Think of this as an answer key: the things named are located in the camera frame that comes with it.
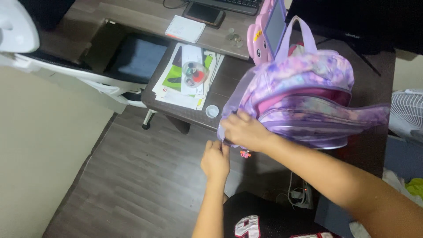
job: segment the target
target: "tie-dye backpack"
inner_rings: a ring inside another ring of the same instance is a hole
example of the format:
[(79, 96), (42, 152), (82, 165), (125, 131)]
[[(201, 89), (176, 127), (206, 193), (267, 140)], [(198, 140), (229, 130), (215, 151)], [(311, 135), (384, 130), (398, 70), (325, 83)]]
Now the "tie-dye backpack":
[[(296, 20), (305, 52), (288, 57)], [(389, 105), (348, 107), (353, 85), (350, 62), (336, 51), (317, 50), (310, 28), (295, 16), (275, 61), (255, 66), (244, 75), (224, 106), (222, 119), (242, 109), (268, 130), (310, 148), (343, 147), (349, 135), (388, 123)], [(220, 125), (217, 136), (224, 140)]]

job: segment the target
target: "backpack handle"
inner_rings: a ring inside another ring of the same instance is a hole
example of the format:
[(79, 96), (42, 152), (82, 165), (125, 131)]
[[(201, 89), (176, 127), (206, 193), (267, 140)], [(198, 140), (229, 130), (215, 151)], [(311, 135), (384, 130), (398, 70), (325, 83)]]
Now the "backpack handle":
[(278, 53), (276, 54), (275, 61), (282, 62), (285, 61), (288, 57), (289, 51), (289, 40), (291, 38), (292, 33), (292, 26), (294, 25), (295, 21), (299, 21), (299, 25), (301, 27), (302, 39), (304, 41), (304, 49), (308, 53), (317, 53), (316, 42), (314, 41), (313, 34), (311, 33), (310, 27), (298, 16), (294, 16), (289, 23), (288, 27), (286, 28), (285, 35), (282, 39), (282, 43), (280, 44), (280, 48)]

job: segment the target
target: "wooden floor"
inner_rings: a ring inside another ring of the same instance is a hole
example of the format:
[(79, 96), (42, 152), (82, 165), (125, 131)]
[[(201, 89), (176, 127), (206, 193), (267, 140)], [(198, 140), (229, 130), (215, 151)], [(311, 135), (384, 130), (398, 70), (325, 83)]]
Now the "wooden floor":
[[(200, 159), (216, 134), (192, 126), (184, 136), (161, 114), (143, 130), (146, 113), (128, 106), (115, 119), (43, 237), (191, 237), (206, 182)], [(225, 192), (280, 193), (289, 172), (263, 154), (245, 160), (231, 149)]]

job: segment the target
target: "chair wheel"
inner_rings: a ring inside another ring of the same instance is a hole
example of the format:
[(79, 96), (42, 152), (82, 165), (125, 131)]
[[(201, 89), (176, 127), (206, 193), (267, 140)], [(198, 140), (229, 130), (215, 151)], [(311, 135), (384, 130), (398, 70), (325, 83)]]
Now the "chair wheel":
[(144, 124), (143, 124), (143, 129), (144, 129), (144, 130), (148, 130), (148, 129), (150, 129), (150, 123), (147, 123), (147, 125), (144, 125)]

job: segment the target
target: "spiral notepad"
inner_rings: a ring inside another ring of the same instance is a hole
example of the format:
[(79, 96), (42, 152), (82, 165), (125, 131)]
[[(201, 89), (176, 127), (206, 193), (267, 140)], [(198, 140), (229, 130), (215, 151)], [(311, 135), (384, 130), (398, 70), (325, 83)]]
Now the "spiral notepad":
[(204, 23), (175, 15), (165, 34), (187, 42), (197, 43), (204, 28), (206, 28)]

